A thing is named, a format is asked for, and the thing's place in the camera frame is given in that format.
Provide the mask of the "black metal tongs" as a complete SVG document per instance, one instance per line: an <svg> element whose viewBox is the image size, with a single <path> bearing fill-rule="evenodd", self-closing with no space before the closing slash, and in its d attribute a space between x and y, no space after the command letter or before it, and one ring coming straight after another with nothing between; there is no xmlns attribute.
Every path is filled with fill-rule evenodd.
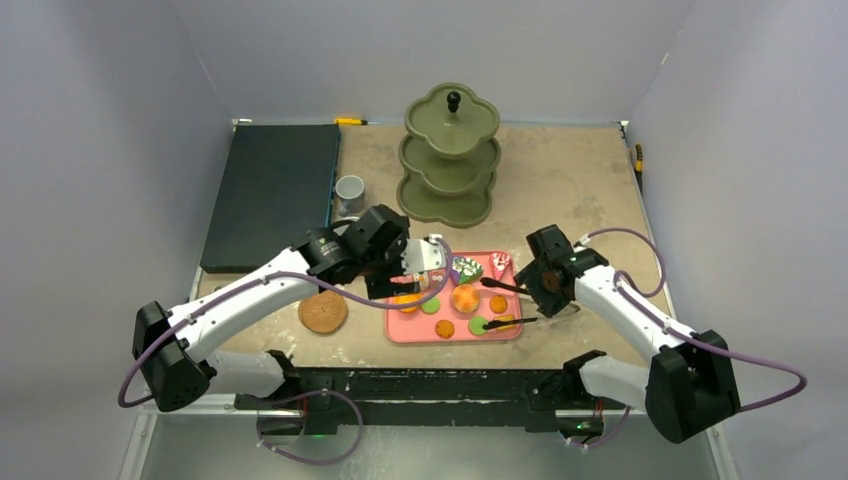
<svg viewBox="0 0 848 480"><path fill-rule="evenodd" d="M566 316L581 312L581 307L574 305L576 301L574 281L562 280L556 275L543 275L539 279L530 279L524 287L509 285L490 277L483 277L481 283L485 287L529 296L537 304L536 311L547 319L554 318L563 310L566 311Z"/></svg>

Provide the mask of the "pink triangle cake slice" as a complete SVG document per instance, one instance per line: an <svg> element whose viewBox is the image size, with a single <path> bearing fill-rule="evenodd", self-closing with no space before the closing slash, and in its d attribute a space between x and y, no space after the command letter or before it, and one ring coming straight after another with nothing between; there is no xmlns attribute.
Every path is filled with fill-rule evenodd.
<svg viewBox="0 0 848 480"><path fill-rule="evenodd" d="M490 254L489 261L491 265L491 277L497 281L500 281L503 275L506 273L506 270L512 264L512 257L509 253L504 251L495 251Z"/></svg>

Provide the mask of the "pink serving tray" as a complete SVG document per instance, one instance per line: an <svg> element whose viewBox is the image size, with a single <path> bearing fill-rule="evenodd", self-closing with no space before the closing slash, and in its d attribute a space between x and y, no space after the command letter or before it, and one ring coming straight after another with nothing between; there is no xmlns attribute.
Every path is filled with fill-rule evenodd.
<svg viewBox="0 0 848 480"><path fill-rule="evenodd" d="M385 312L385 333L395 343L439 343L439 342L482 342L511 340L519 336L522 327L505 331L496 331L496 323L492 320L503 315L513 315L516 320L522 317L521 299L518 294L506 290L483 286L480 281L472 283L481 295L478 310L472 314L460 314L455 311L450 302L450 295L456 285L452 280L435 297L441 301L437 314L427 315L419 309L415 313L402 313L391 309ZM494 314L489 309L489 299L494 295L503 295L509 302L508 310L503 314ZM488 320L487 333L483 336L472 335L467 328L468 321L474 316L482 316ZM434 326L439 320L449 320L455 326L455 335L450 339L439 338L434 332Z"/></svg>

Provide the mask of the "purple green cake slice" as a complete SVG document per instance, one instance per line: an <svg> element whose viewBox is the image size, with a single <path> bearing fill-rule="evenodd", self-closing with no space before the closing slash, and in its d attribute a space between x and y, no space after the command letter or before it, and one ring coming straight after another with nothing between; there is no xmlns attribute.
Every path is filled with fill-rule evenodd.
<svg viewBox="0 0 848 480"><path fill-rule="evenodd" d="M484 273L483 265L466 256L454 256L450 267L450 277L457 286L472 284L479 280Z"/></svg>

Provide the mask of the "green three-tier stand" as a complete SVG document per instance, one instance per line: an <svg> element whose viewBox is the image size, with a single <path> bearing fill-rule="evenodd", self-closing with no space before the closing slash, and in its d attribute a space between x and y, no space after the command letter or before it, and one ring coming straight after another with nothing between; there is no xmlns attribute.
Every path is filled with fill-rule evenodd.
<svg viewBox="0 0 848 480"><path fill-rule="evenodd" d="M410 218L468 229L490 214L501 160L500 114L470 87L434 86L405 111L398 206Z"/></svg>

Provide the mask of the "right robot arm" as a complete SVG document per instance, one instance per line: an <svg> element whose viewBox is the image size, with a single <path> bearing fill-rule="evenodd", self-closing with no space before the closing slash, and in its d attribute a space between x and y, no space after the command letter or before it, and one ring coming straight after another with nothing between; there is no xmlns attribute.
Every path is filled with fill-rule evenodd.
<svg viewBox="0 0 848 480"><path fill-rule="evenodd" d="M584 407L597 397L647 414L666 440L679 444L742 410L727 344L665 314L596 250L573 245L556 225L526 238L532 261L515 277L553 317L572 302L593 311L645 361L638 367L592 351L564 363L555 385Z"/></svg>

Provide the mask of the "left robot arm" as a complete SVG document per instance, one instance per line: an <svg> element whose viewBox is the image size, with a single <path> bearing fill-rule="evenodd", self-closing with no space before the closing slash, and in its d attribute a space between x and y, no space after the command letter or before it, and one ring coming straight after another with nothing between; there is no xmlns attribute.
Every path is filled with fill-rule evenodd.
<svg viewBox="0 0 848 480"><path fill-rule="evenodd" d="M221 346L259 320L319 292L338 290L362 276L377 284L364 303L391 295L402 274L410 221L380 204L353 222L309 230L276 257L221 290L166 309L158 302L136 314L135 359L118 404L154 401L162 412L184 408L206 393L236 393L284 409L297 399L300 376L287 355L228 354Z"/></svg>

